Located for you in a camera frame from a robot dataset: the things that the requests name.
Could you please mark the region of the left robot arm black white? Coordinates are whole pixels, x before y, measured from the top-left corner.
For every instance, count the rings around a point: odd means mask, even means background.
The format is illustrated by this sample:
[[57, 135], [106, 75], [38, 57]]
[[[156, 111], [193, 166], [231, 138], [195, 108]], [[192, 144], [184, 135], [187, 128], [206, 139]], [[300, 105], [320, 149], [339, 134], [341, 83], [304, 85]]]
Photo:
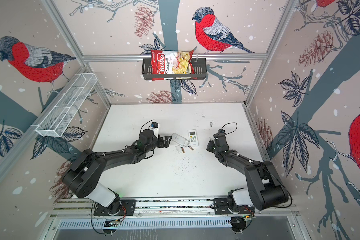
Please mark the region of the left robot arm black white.
[[168, 148], [172, 136], [156, 136], [150, 129], [139, 133], [139, 139], [122, 150], [94, 152], [85, 150], [64, 173], [62, 182], [79, 199], [90, 199], [104, 209], [104, 214], [115, 216], [125, 207], [120, 196], [99, 183], [103, 172], [123, 165], [137, 164], [148, 159], [156, 148]]

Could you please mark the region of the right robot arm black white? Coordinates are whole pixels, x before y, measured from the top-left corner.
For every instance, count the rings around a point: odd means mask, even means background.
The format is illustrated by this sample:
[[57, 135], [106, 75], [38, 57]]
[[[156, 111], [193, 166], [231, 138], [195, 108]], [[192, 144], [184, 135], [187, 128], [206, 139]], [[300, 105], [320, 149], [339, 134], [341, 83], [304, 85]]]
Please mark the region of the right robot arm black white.
[[276, 207], [292, 199], [272, 162], [255, 161], [230, 149], [226, 135], [225, 130], [219, 129], [209, 141], [207, 151], [224, 166], [245, 175], [249, 198], [257, 210]]

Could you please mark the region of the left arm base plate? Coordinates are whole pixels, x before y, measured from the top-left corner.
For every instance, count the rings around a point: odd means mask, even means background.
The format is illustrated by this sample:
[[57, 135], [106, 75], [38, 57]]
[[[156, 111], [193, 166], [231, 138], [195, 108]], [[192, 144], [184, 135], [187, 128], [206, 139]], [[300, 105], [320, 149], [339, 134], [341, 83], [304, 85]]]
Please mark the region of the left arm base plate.
[[136, 208], [136, 200], [121, 199], [112, 203], [109, 207], [104, 207], [98, 203], [94, 206], [95, 217], [108, 216], [133, 216]]

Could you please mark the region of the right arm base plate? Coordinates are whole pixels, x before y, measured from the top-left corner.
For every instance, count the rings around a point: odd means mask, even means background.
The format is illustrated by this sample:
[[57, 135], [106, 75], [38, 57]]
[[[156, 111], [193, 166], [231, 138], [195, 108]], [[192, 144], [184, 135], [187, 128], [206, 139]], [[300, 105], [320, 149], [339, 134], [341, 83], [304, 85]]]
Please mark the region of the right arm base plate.
[[210, 208], [216, 215], [254, 215], [255, 207], [253, 205], [237, 206], [224, 198], [213, 199]]

